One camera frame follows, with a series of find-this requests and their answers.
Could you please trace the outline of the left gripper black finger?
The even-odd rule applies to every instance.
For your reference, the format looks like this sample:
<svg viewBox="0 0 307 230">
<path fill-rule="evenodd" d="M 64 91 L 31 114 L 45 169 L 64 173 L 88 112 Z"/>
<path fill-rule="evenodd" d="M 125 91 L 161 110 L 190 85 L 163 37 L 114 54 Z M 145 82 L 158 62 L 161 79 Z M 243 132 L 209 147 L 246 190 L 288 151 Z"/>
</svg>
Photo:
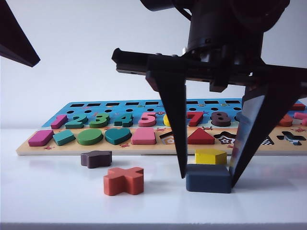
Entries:
<svg viewBox="0 0 307 230">
<path fill-rule="evenodd" d="M 5 0 L 0 2 L 0 55 L 30 67 L 40 61 Z"/>
</svg>

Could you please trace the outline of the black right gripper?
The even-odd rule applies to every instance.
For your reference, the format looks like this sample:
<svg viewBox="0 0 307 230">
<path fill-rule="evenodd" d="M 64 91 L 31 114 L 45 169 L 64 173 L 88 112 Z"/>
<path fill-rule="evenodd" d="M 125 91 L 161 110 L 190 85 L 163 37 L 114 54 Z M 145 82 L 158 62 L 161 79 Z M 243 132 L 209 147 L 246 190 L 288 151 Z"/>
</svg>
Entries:
<svg viewBox="0 0 307 230">
<path fill-rule="evenodd" d="M 307 91 L 307 70 L 304 68 L 255 64 L 223 65 L 201 62 L 187 55 L 166 56 L 115 49 L 112 60 L 122 73 L 146 75 L 151 87 L 159 92 L 174 135 L 181 177 L 186 175 L 187 128 L 185 81 L 222 82 L 223 86 L 260 86 L 266 83 L 298 82 L 297 89 Z"/>
</svg>

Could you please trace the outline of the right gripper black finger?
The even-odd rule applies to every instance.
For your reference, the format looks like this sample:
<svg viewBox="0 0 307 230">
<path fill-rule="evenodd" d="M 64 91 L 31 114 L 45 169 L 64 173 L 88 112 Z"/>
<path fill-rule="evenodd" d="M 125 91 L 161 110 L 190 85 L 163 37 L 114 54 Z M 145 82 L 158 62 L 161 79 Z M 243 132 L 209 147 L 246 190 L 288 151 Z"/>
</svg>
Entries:
<svg viewBox="0 0 307 230">
<path fill-rule="evenodd" d="M 262 141 L 304 93 L 300 82 L 265 84 L 245 93 L 229 171 L 239 180 Z"/>
</svg>

